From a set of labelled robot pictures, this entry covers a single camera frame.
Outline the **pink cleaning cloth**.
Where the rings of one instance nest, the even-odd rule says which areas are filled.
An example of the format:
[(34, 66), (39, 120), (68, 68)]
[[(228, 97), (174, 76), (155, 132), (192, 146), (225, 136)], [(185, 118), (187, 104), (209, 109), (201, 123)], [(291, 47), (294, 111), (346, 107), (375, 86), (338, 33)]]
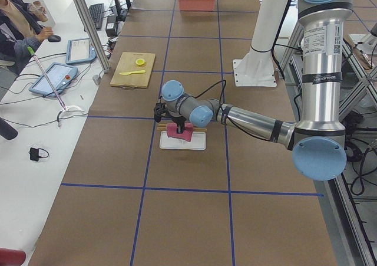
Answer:
[(183, 139), (187, 142), (191, 141), (193, 130), (194, 130), (194, 126), (191, 123), (184, 124), (184, 130), (182, 133), (178, 133), (178, 126), (175, 123), (169, 123), (166, 126), (168, 137), (172, 137), (176, 139)]

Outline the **white rectangular tray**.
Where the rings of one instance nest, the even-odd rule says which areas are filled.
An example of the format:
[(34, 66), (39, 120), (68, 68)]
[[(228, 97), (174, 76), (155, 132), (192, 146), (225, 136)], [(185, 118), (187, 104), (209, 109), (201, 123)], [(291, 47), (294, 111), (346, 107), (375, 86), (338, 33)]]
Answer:
[(170, 150), (205, 150), (206, 149), (206, 133), (194, 132), (191, 137), (191, 141), (188, 142), (183, 139), (177, 139), (168, 137), (167, 132), (162, 131), (160, 134), (161, 149)]

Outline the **yellow plastic knife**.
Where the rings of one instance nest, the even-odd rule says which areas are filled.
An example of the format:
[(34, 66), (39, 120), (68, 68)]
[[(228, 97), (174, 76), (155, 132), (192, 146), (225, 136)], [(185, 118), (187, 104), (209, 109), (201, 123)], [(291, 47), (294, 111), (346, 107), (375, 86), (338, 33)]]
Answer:
[(144, 74), (144, 73), (146, 73), (146, 70), (120, 72), (119, 75), (132, 75), (132, 74)]

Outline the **yellow lemon slices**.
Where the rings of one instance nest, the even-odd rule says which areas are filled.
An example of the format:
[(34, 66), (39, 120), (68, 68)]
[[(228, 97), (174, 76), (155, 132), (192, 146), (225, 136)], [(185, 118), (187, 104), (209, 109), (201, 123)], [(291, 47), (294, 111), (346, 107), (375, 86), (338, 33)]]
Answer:
[(135, 60), (135, 64), (137, 65), (137, 66), (143, 66), (144, 64), (146, 63), (146, 60), (145, 59), (143, 59), (143, 58), (138, 58), (138, 59), (136, 59)]

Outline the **bamboo cutting board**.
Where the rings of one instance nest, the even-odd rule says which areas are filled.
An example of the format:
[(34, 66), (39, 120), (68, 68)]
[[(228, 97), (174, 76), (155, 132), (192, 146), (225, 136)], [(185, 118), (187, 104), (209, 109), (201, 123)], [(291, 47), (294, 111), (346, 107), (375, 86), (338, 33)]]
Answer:
[[(137, 66), (135, 60), (143, 58), (146, 63), (143, 66)], [(156, 55), (154, 53), (143, 52), (123, 52), (113, 77), (110, 81), (111, 87), (130, 87), (130, 88), (147, 88)], [(120, 72), (146, 70), (144, 74), (119, 75)]]

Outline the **far blue teach pendant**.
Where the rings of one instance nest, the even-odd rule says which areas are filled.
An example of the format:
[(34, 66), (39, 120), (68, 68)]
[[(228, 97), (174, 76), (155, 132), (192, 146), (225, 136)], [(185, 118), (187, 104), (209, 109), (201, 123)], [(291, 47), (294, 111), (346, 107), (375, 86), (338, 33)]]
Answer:
[(65, 63), (68, 65), (90, 63), (97, 55), (89, 38), (68, 40)]

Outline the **blue teach pendant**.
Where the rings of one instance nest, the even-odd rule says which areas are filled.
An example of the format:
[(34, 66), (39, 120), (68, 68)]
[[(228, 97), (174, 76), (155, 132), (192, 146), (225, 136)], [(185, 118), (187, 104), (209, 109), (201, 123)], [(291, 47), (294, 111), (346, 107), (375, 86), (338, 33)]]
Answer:
[(90, 63), (97, 55), (89, 38), (68, 40), (65, 63), (68, 65)]
[[(61, 63), (53, 63), (45, 71), (59, 93), (64, 91), (78, 74), (77, 67)], [(44, 75), (39, 76), (39, 79), (30, 86), (29, 91), (41, 96), (55, 97), (55, 93)]]

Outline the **near blue teach pendant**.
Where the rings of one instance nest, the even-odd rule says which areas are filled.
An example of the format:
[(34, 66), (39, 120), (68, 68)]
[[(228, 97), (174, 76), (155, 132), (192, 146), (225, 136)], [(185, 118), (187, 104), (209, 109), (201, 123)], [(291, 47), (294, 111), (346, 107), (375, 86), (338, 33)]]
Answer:
[[(59, 93), (64, 91), (78, 74), (77, 67), (61, 63), (53, 63), (45, 71)], [(39, 76), (39, 79), (30, 86), (29, 91), (41, 96), (55, 97), (55, 93), (44, 75)]]

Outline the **black keyboard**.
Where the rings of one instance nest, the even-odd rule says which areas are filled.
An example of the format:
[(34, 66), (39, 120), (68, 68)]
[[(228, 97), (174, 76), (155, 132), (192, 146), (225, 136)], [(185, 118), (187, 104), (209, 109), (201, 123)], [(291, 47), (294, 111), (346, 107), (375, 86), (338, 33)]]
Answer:
[(104, 18), (104, 4), (90, 5), (88, 11), (94, 23), (95, 29), (100, 30), (102, 28), (102, 21)]

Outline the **black computer mouse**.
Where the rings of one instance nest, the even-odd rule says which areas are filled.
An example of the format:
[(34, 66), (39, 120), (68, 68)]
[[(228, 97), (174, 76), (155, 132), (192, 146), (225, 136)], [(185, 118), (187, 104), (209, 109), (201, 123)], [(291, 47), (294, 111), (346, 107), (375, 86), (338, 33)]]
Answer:
[(50, 35), (48, 37), (48, 42), (60, 42), (60, 41), (61, 41), (61, 37), (58, 35)]

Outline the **pink metal rod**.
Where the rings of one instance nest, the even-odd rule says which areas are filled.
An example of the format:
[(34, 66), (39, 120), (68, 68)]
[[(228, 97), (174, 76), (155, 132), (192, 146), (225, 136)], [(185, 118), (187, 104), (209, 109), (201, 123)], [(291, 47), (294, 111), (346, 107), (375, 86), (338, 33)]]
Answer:
[(49, 79), (48, 77), (48, 74), (47, 72), (45, 71), (45, 69), (43, 68), (41, 62), (39, 61), (37, 55), (35, 54), (34, 50), (32, 47), (30, 46), (27, 46), (27, 49), (31, 55), (31, 57), (35, 60), (35, 62), (37, 63), (39, 69), (42, 71), (44, 77), (46, 78), (49, 86), (51, 87), (53, 93), (55, 94), (56, 98), (58, 99), (61, 107), (62, 107), (62, 111), (66, 112), (68, 111), (68, 107), (65, 105), (65, 103), (63, 102), (62, 98), (60, 97), (59, 93), (57, 92), (56, 88), (54, 87), (54, 85), (52, 84), (51, 80)]

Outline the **seated person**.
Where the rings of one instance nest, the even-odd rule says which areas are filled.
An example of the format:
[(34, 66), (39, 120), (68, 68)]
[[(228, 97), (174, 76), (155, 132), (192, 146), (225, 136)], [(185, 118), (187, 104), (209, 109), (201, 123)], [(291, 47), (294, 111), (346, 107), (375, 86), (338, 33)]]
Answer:
[(11, 63), (7, 68), (15, 74), (31, 59), (28, 47), (37, 50), (54, 34), (51, 27), (39, 24), (30, 7), (23, 0), (1, 0), (1, 60)]

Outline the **red bottle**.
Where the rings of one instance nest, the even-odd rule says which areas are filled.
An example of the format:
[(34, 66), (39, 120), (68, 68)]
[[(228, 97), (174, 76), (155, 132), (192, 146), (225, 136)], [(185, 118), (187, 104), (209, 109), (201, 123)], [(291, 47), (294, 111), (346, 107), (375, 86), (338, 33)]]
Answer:
[(26, 253), (21, 250), (1, 248), (1, 266), (20, 266), (26, 260)]

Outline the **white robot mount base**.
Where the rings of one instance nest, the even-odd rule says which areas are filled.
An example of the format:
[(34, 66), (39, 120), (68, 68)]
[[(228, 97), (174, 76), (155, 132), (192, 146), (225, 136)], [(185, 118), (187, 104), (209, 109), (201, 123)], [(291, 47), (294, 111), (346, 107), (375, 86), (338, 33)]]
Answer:
[(273, 47), (291, 0), (262, 0), (249, 52), (233, 60), (237, 87), (276, 87)]

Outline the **aluminium frame post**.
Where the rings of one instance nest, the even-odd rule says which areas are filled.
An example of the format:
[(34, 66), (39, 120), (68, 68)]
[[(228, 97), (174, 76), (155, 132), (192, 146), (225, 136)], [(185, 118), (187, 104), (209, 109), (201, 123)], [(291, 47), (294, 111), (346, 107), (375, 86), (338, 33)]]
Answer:
[(92, 45), (97, 54), (97, 58), (101, 64), (104, 73), (108, 73), (110, 70), (110, 64), (108, 58), (103, 50), (102, 43), (95, 29), (95, 25), (92, 21), (91, 15), (89, 13), (87, 4), (85, 0), (73, 0), (75, 7), (77, 9), (78, 15), (82, 21), (82, 24), (92, 42)]

